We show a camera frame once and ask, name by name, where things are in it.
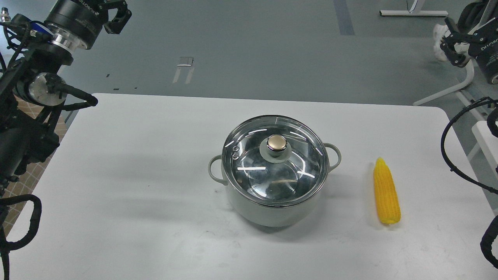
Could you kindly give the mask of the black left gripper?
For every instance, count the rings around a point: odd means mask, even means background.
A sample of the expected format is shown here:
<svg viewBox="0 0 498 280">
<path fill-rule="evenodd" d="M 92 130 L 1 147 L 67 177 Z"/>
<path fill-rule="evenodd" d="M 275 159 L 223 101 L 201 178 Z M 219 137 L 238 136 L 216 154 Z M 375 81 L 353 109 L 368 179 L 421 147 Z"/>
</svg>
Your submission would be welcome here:
<svg viewBox="0 0 498 280">
<path fill-rule="evenodd" d="M 117 13 L 108 21 L 107 11 L 113 9 Z M 91 49 L 103 27 L 108 34 L 120 34 L 131 17 L 126 0 L 58 0 L 44 23 L 66 30 L 82 40 L 82 48 Z"/>
</svg>

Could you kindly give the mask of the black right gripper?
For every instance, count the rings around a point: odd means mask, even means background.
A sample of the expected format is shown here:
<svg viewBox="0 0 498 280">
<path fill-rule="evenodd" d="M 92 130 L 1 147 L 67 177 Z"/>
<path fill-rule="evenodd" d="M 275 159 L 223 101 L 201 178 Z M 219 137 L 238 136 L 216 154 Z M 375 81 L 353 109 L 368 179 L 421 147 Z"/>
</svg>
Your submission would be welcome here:
<svg viewBox="0 0 498 280">
<path fill-rule="evenodd" d="M 450 17 L 444 19 L 449 34 L 444 35 L 444 42 L 440 48 L 449 62 L 456 67 L 463 68 L 471 60 L 475 59 L 478 67 L 484 75 L 487 83 L 496 85 L 498 83 L 498 24 L 486 23 L 478 30 L 473 31 L 477 24 L 465 25 L 457 23 Z M 457 53 L 454 45 L 457 43 L 468 43 L 468 54 Z"/>
</svg>

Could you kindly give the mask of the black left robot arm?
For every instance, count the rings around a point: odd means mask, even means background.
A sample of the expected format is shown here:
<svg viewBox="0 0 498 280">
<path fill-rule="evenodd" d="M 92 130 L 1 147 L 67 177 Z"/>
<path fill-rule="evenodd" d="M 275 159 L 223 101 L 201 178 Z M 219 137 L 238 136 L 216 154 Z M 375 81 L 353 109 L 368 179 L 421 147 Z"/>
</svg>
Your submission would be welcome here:
<svg viewBox="0 0 498 280">
<path fill-rule="evenodd" d="M 102 30 L 121 33 L 131 16 L 125 0 L 59 0 L 43 22 L 1 9 L 1 29 L 14 50 L 8 63 L 1 60 L 2 190 L 59 147 L 55 128 L 63 110 L 97 105 L 59 71 L 72 64 L 76 49 L 91 49 Z"/>
</svg>

